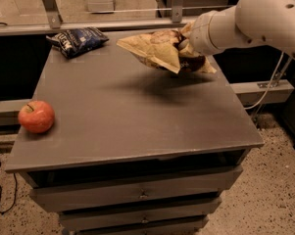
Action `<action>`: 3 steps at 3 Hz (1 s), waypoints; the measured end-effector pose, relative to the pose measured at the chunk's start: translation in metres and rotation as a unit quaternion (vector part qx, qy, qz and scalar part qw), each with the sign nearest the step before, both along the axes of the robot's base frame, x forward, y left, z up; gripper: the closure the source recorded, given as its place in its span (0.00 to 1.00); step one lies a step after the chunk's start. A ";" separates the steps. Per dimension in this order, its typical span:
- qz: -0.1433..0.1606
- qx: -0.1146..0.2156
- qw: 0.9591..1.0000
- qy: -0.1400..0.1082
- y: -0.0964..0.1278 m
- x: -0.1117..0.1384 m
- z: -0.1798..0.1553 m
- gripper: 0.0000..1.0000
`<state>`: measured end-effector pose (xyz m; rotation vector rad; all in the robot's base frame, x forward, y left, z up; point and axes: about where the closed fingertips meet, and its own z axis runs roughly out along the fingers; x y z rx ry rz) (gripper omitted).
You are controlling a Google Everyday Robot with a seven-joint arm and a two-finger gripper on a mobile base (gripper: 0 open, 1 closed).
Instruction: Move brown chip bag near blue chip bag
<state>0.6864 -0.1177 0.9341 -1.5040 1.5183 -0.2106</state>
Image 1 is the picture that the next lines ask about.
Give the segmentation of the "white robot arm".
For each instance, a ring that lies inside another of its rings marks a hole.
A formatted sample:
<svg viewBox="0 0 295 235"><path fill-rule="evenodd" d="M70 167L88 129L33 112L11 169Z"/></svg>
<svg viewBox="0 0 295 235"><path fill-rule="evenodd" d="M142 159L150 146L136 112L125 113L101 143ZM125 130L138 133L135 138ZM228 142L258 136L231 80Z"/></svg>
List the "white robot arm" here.
<svg viewBox="0 0 295 235"><path fill-rule="evenodd" d="M190 50L203 56L230 48L271 46L295 60L295 0L238 0L187 26Z"/></svg>

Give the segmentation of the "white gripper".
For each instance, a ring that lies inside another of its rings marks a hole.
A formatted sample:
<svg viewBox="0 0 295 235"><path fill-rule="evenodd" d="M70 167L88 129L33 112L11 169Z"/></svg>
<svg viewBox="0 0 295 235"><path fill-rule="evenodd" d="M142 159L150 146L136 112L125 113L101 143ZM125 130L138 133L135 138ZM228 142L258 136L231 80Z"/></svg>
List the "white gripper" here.
<svg viewBox="0 0 295 235"><path fill-rule="evenodd" d="M190 33L194 23L187 23L183 28L179 30L181 35L181 41L178 44L178 53L180 57L199 57L200 54L194 50L193 46L189 42Z"/></svg>

